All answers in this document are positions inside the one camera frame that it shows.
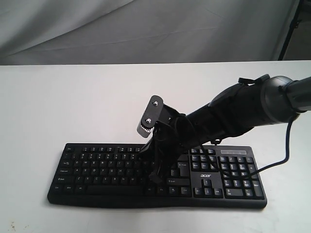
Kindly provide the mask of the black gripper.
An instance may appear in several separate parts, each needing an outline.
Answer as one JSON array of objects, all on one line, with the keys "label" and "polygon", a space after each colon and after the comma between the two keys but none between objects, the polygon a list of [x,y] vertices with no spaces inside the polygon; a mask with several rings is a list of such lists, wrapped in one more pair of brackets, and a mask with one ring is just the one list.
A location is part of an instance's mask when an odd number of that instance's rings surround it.
[{"label": "black gripper", "polygon": [[150,170],[150,181],[162,183],[181,154],[201,145],[194,125],[185,114],[179,114],[169,125],[158,122],[152,138],[139,154],[143,161],[154,164]]}]

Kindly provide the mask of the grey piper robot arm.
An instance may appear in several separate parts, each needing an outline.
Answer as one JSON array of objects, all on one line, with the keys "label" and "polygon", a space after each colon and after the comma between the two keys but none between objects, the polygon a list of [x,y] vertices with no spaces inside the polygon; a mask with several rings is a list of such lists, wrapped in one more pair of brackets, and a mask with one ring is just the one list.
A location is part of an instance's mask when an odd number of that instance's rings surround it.
[{"label": "grey piper robot arm", "polygon": [[181,154],[206,142],[219,144],[254,127],[286,123],[311,108],[311,80],[263,75],[255,80],[239,78],[210,103],[185,115],[151,96],[137,132],[149,141],[140,155],[154,163],[148,176],[162,183]]}]

